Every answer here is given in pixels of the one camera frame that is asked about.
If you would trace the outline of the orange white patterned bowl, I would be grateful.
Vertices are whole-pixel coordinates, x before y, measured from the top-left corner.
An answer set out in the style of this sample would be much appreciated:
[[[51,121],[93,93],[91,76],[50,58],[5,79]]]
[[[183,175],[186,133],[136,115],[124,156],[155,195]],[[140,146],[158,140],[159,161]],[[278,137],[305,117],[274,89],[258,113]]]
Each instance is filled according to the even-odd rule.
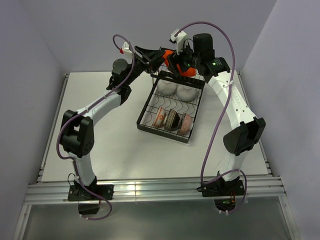
[[[165,109],[163,107],[159,107],[152,126],[156,127],[156,128],[163,127],[166,122],[166,117],[167,117],[167,113],[166,113]]]

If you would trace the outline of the brown beige bowl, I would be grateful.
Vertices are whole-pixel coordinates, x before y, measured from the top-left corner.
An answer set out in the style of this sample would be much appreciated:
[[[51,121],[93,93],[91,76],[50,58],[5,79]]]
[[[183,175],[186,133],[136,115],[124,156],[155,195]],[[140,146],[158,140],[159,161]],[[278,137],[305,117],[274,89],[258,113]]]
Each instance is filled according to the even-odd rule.
[[[180,125],[180,117],[178,113],[170,109],[165,120],[164,129],[166,131],[175,131],[179,128]]]

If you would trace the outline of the black white patterned bowl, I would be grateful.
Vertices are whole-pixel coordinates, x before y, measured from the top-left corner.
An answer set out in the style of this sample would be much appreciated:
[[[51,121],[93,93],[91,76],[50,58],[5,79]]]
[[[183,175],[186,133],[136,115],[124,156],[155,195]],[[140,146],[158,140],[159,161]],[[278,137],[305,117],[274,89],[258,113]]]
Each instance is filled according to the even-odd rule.
[[[183,136],[185,134],[187,134],[188,132],[190,132],[193,128],[193,120],[192,120],[192,117],[185,113],[183,116],[182,116],[182,119],[181,119],[181,127],[178,131],[178,134]]]

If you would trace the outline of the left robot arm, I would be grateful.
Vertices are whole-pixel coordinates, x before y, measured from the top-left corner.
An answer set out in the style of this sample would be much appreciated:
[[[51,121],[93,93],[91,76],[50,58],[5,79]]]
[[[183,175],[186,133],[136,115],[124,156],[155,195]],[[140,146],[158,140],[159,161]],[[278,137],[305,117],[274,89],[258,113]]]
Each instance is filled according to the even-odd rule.
[[[93,172],[90,152],[95,143],[94,126],[111,110],[121,106],[131,94],[130,84],[143,72],[155,73],[165,61],[165,49],[157,50],[134,47],[133,50],[121,48],[122,54],[130,54],[132,62],[120,58],[113,62],[109,85],[101,97],[86,107],[63,114],[57,147],[63,147],[74,169],[72,192],[86,200],[101,199]]]

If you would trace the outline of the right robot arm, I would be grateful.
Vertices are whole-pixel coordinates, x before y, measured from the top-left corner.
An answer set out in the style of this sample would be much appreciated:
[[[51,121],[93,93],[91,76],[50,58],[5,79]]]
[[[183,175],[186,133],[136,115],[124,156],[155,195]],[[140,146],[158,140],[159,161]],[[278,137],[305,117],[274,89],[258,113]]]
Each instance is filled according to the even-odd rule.
[[[194,35],[193,47],[185,45],[187,38],[187,34],[179,29],[171,34],[170,41],[176,44],[176,50],[168,57],[168,69],[175,75],[189,68],[196,69],[223,105],[220,115],[228,117],[231,127],[230,132],[223,136],[225,158],[217,177],[202,181],[201,184],[216,184],[217,191],[227,195],[239,179],[248,152],[259,142],[266,122],[252,112],[234,84],[234,69],[229,67],[223,57],[215,56],[212,36],[209,33]]]

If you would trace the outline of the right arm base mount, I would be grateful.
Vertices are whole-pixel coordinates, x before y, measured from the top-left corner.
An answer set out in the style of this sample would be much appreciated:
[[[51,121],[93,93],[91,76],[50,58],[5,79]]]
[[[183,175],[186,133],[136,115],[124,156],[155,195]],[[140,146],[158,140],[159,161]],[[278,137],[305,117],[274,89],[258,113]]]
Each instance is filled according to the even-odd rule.
[[[239,178],[232,181],[225,181],[223,178],[220,178],[210,184],[201,184],[196,190],[203,197],[233,197],[243,196],[245,186]]]

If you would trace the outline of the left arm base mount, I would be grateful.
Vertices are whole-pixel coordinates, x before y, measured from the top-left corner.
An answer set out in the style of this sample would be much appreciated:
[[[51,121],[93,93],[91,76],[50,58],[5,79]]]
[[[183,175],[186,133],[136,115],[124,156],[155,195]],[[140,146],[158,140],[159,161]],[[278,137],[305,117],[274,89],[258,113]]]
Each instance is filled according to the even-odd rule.
[[[71,185],[67,197],[68,202],[78,202],[78,213],[82,216],[91,217],[100,210],[102,198],[112,200],[114,193],[113,184],[98,184],[95,187],[89,187],[99,197],[92,195],[83,189],[79,184]]]

